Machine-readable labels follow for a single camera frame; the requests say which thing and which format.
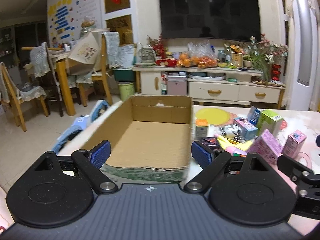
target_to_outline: blue box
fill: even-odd
[[[256,126],[259,120],[260,113],[260,110],[252,106],[247,115],[247,120],[249,121],[249,123],[252,123],[254,126]]]
[[[242,128],[241,135],[246,141],[253,139],[257,135],[258,128],[256,128],[252,123],[249,123],[249,121],[244,117],[235,118],[233,123]]]

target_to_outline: blue gripper pad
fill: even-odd
[[[104,140],[96,147],[89,151],[90,162],[100,169],[111,154],[111,144],[109,141]]]
[[[212,150],[202,145],[199,141],[192,143],[191,155],[203,169],[212,162]]]

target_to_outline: door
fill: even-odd
[[[141,71],[140,81],[142,95],[161,95],[160,71]]]

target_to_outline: red vase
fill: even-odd
[[[272,77],[271,79],[272,80],[275,80],[275,81],[279,81],[279,76],[281,74],[281,71],[280,71],[280,68],[281,68],[281,65],[278,65],[278,64],[273,64],[272,66]]]

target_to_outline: drawer handle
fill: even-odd
[[[221,94],[221,90],[208,90],[208,94]]]
[[[266,96],[266,93],[255,93],[255,96],[256,97],[265,97]]]
[[[159,78],[158,77],[155,78],[155,89],[159,90]]]

